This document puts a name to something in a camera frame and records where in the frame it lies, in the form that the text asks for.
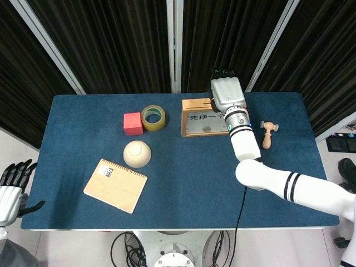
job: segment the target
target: tape roll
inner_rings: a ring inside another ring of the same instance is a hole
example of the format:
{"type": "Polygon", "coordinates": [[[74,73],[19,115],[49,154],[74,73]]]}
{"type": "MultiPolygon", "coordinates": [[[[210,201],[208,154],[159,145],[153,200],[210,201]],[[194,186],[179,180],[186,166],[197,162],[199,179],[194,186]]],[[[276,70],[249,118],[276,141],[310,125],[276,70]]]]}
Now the tape roll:
{"type": "Polygon", "coordinates": [[[155,131],[162,129],[164,127],[164,125],[166,124],[166,113],[163,110],[163,108],[161,108],[160,106],[149,105],[149,106],[145,107],[144,110],[142,110],[141,120],[142,120],[142,124],[146,130],[155,132],[155,131]],[[161,116],[160,120],[155,123],[148,122],[146,118],[152,114],[161,116]]]}

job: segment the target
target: blue table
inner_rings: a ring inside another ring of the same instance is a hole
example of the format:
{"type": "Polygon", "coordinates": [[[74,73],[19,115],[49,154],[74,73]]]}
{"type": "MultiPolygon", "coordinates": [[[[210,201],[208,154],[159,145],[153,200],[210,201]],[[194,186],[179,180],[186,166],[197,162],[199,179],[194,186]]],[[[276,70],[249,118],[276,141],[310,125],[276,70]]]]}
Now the blue table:
{"type": "MultiPolygon", "coordinates": [[[[43,138],[28,206],[39,211],[22,220],[24,229],[233,229],[244,187],[228,136],[181,137],[181,100],[207,94],[56,96],[43,138]],[[167,113],[159,132],[126,136],[126,112],[159,105],[167,113]],[[121,165],[123,148],[142,140],[152,149],[138,169],[148,181],[133,214],[83,193],[100,158],[121,165]]],[[[280,125],[265,165],[325,179],[319,152],[298,93],[247,93],[254,134],[261,147],[261,120],[280,125]]],[[[241,228],[310,227],[338,224],[336,216],[287,202],[268,191],[248,190],[241,228]]]]}

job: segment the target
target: wooden hammer toy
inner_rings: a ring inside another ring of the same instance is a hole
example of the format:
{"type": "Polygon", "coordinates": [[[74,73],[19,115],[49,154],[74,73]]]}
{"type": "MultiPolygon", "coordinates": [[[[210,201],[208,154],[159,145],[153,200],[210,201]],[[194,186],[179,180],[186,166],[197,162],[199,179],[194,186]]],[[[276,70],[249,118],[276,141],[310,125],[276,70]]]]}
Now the wooden hammer toy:
{"type": "Polygon", "coordinates": [[[262,121],[260,123],[260,128],[266,129],[265,138],[263,139],[262,147],[264,149],[269,149],[271,147],[271,135],[272,135],[271,131],[277,132],[279,129],[279,125],[273,124],[270,121],[268,121],[268,122],[262,121]]]}

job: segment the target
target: barcode sticker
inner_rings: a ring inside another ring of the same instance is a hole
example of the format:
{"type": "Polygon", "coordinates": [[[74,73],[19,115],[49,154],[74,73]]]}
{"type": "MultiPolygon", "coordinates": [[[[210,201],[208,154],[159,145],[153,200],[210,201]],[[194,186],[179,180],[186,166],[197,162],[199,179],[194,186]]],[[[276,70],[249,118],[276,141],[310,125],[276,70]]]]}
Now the barcode sticker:
{"type": "Polygon", "coordinates": [[[112,174],[112,171],[113,171],[113,169],[110,168],[109,166],[101,165],[99,170],[98,170],[98,173],[101,174],[101,175],[105,175],[107,177],[110,177],[110,175],[112,174]]]}

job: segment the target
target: spiral notebook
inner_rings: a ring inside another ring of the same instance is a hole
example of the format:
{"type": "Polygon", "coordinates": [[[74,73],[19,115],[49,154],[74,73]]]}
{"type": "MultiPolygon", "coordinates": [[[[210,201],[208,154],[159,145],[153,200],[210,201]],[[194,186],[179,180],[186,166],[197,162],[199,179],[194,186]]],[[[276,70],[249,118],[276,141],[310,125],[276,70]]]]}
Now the spiral notebook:
{"type": "Polygon", "coordinates": [[[132,214],[146,181],[146,175],[101,159],[84,194],[132,214]]]}

